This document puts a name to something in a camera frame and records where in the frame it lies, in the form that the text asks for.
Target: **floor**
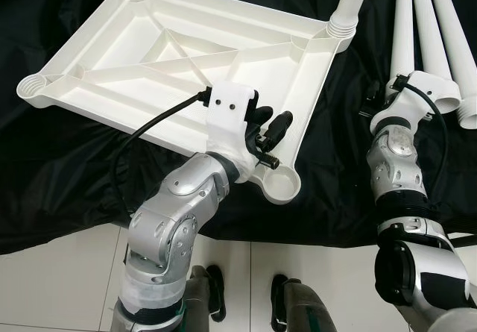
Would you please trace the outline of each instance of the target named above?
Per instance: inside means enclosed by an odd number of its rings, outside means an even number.
[[[102,225],[49,244],[0,256],[0,332],[108,331],[127,231]],[[217,241],[199,236],[192,264],[217,263],[225,277],[227,317],[211,332],[271,332],[272,277],[311,286],[339,332],[408,332],[374,289],[376,246],[320,246]],[[477,284],[477,248],[459,249]]]

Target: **black cloth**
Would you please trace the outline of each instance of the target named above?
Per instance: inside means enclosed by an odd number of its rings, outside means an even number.
[[[38,110],[16,96],[103,0],[0,0],[0,254],[116,220],[108,167],[127,135],[59,107]],[[338,0],[243,0],[327,20]],[[351,46],[338,54],[300,148],[300,194],[269,203],[254,184],[235,184],[201,230],[217,239],[350,247],[376,238],[365,154],[370,119],[358,113],[389,78],[395,0],[364,0]],[[477,0],[454,0],[477,55]],[[417,56],[416,67],[421,67]],[[477,232],[477,131],[446,115],[450,150],[435,201],[448,232]],[[438,122],[415,137],[426,185],[442,148]],[[185,158],[138,141],[119,164],[130,206],[138,207]]]

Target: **tile grout line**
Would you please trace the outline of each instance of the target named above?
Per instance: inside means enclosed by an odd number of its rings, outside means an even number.
[[[250,241],[250,289],[248,295],[248,331],[252,332],[252,242]]]
[[[118,229],[118,237],[116,238],[116,247],[114,249],[113,260],[111,261],[110,276],[107,279],[106,293],[104,294],[103,309],[101,310],[101,318],[99,319],[98,331],[101,330],[101,323],[103,322],[104,308],[106,307],[107,292],[110,290],[111,275],[113,274],[114,261],[116,252],[118,251],[119,236],[121,235],[121,227]]]
[[[42,328],[44,330],[56,330],[56,331],[72,331],[72,332],[96,332],[94,330],[72,330],[70,328],[56,328],[56,327],[43,327],[43,326],[30,326],[30,325],[15,325],[13,323],[0,323],[0,326],[18,326],[18,327],[28,327],[28,328]]]

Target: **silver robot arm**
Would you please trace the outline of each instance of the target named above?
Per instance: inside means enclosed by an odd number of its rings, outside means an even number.
[[[241,84],[213,87],[205,104],[207,152],[171,172],[131,219],[112,332],[170,332],[183,326],[186,274],[198,231],[214,216],[231,183],[247,181],[257,163],[272,169],[279,165],[268,152],[293,117],[290,112],[278,115],[262,136],[260,127],[273,110],[257,109],[258,99],[255,90]]]
[[[130,223],[125,275],[111,331],[168,332],[181,323],[195,236],[237,176],[225,158],[196,154],[170,173],[159,192],[138,209]]]
[[[410,94],[398,94],[394,112],[405,98],[399,95]],[[413,144],[417,127],[396,116],[374,123],[367,162],[379,220],[376,290],[414,332],[475,332],[477,300],[464,264],[434,220]]]

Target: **black cable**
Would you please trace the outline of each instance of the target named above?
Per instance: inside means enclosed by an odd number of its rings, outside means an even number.
[[[421,90],[419,90],[417,87],[404,83],[400,85],[403,88],[407,88],[408,90],[411,90],[412,92],[418,94],[426,103],[431,107],[431,109],[435,113],[435,117],[439,121],[440,125],[442,126],[442,136],[443,136],[443,152],[442,152],[442,158],[440,159],[440,164],[439,164],[439,169],[437,170],[437,174],[434,178],[434,183],[432,184],[431,187],[431,192],[430,196],[434,197],[435,190],[439,184],[440,177],[442,175],[444,166],[446,165],[447,161],[447,152],[449,150],[449,135],[447,133],[447,126],[446,122],[444,121],[444,118],[442,117],[442,114],[440,113],[439,109],[437,106],[434,104],[434,102]]]
[[[113,160],[111,161],[111,165],[110,165],[111,187],[113,188],[113,195],[116,197],[119,204],[121,205],[122,212],[127,216],[128,219],[130,218],[130,214],[133,213],[133,211],[128,210],[126,201],[124,201],[124,198],[123,198],[123,196],[121,194],[121,191],[119,190],[119,187],[118,187],[118,181],[116,179],[116,170],[118,168],[119,158],[120,158],[122,152],[134,140],[138,139],[141,135],[143,135],[147,130],[151,129],[157,123],[159,123],[162,120],[172,116],[173,114],[179,112],[180,110],[190,106],[192,103],[196,102],[197,100],[201,100],[201,101],[206,100],[206,94],[207,93],[209,94],[208,98],[210,99],[210,91],[206,90],[206,91],[198,93],[197,95],[192,96],[191,98],[187,99],[186,101],[184,101],[182,103],[179,103],[177,106],[174,106],[171,109],[167,110],[166,112],[161,113],[157,117],[154,117],[152,120],[147,122],[145,125],[143,125],[141,128],[139,128],[137,131],[135,131],[133,134],[131,134],[121,144],[119,149],[114,153]]]

